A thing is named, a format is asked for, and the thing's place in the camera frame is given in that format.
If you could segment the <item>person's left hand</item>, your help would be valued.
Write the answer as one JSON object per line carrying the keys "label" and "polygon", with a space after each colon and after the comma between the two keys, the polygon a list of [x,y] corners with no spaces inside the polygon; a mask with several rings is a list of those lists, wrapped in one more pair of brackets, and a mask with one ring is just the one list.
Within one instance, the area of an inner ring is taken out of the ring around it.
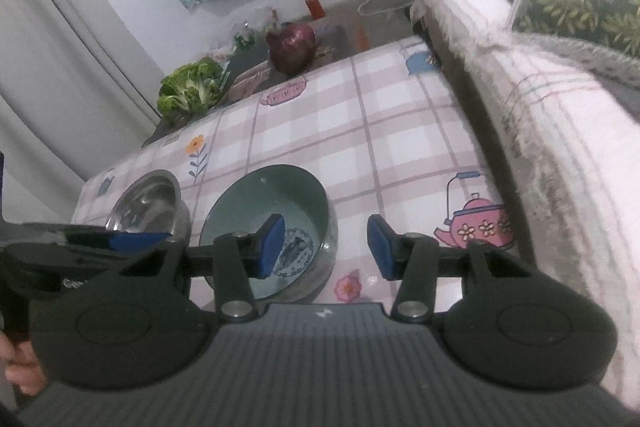
{"label": "person's left hand", "polygon": [[47,378],[29,340],[12,343],[5,333],[0,335],[1,360],[6,362],[6,379],[24,395],[38,395],[46,387]]}

